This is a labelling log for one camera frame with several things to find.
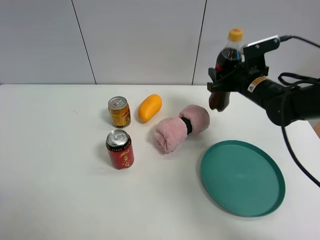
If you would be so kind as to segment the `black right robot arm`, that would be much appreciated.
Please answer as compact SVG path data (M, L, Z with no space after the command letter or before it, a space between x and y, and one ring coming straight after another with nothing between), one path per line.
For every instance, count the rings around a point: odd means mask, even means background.
M320 80L294 73L283 72L282 77L297 79L294 83L281 85L266 77L269 68L263 70L244 63L230 71L208 69L212 83L207 89L212 93L238 92L266 111L270 121L277 126L288 126L298 120L320 117Z

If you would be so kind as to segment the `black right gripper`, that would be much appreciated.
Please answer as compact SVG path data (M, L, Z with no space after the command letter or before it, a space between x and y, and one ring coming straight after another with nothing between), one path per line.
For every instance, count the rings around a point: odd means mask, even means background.
M226 74L219 76L220 73L213 67L208 69L208 75L211 78L211 82L207 83L209 92L253 93L255 88L267 79L269 67L252 66L248 69L243 62Z

